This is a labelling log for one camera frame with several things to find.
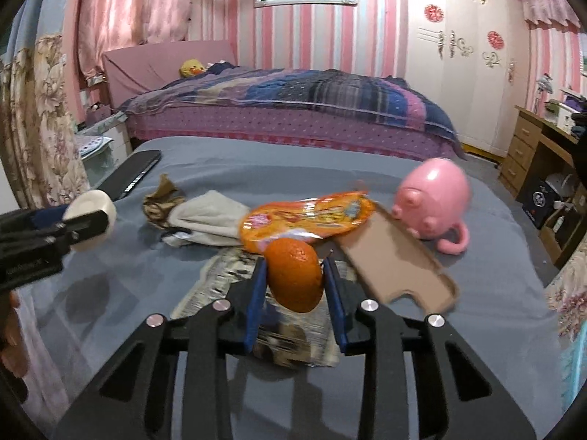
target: wardrobe door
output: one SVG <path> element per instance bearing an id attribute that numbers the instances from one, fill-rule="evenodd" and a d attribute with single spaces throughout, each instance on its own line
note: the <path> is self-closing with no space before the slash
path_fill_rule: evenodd
<path id="1" fill-rule="evenodd" d="M 507 61 L 512 37 L 507 0 L 475 0 L 477 42 L 474 61 L 474 90 L 470 118 L 462 142 L 492 152 L 500 120 L 507 80 Z"/>
<path id="2" fill-rule="evenodd" d="M 518 110 L 516 105 L 524 107 L 528 90 L 530 66 L 530 29 L 524 20 L 522 3 L 507 0 L 509 32 L 506 39 L 506 83 L 497 131 L 492 144 L 493 154 L 505 157 L 510 146 Z"/>
<path id="3" fill-rule="evenodd" d="M 475 0 L 447 0 L 447 50 L 438 105 L 452 120 L 461 142 L 468 142 L 471 101 L 477 83 L 478 11 Z"/>
<path id="4" fill-rule="evenodd" d="M 441 21 L 430 21 L 426 17 L 428 5 L 442 10 Z M 408 0 L 408 17 L 406 81 L 412 89 L 439 104 L 447 52 L 446 46 L 442 55 L 438 51 L 438 34 L 447 34 L 447 0 Z"/>

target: lamp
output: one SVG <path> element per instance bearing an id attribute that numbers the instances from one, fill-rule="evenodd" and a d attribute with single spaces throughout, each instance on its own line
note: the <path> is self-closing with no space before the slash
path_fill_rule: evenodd
<path id="1" fill-rule="evenodd" d="M 538 83 L 538 93 L 536 93 L 536 100 L 534 101 L 534 109 L 533 113 L 538 115 L 538 105 L 542 99 L 542 93 L 546 91 L 548 94 L 554 94 L 553 85 L 551 81 L 553 78 L 544 73 L 542 77 L 537 81 Z"/>

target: metal screw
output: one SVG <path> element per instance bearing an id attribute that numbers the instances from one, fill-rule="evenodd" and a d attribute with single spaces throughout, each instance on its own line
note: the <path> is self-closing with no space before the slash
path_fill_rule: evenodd
<path id="1" fill-rule="evenodd" d="M 159 327 L 163 324 L 164 320 L 165 318 L 161 314 L 151 314 L 151 316 L 147 318 L 147 326 Z"/>
<path id="2" fill-rule="evenodd" d="M 230 301 L 227 299 L 218 299 L 212 304 L 212 307 L 216 311 L 228 311 L 230 309 L 230 306 Z"/>
<path id="3" fill-rule="evenodd" d="M 428 324 L 432 327 L 442 327 L 444 326 L 444 317 L 440 316 L 439 314 L 432 314 L 428 318 Z"/>
<path id="4" fill-rule="evenodd" d="M 371 313 L 379 309 L 379 303 L 374 299 L 364 299 L 361 301 L 361 309 Z"/>

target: human hand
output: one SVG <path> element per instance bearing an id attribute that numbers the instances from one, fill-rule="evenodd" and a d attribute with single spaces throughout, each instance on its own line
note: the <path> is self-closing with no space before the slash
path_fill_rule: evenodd
<path id="1" fill-rule="evenodd" d="M 6 324 L 1 333 L 1 338 L 5 340 L 5 345 L 0 352 L 0 360 L 14 377 L 22 378 L 29 370 L 29 358 L 26 353 L 21 323 L 17 313 L 17 308 L 21 305 L 21 302 L 15 291 L 10 293 L 9 298 L 10 311 L 8 311 Z"/>

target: orange snack bag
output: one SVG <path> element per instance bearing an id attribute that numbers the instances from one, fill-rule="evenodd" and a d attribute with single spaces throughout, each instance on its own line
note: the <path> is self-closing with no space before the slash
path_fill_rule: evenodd
<path id="1" fill-rule="evenodd" d="M 350 232 L 371 216 L 374 203 L 366 192 L 344 192 L 298 202 L 272 202 L 249 213 L 241 222 L 245 250 L 263 253 L 277 238 L 313 243 Z"/>

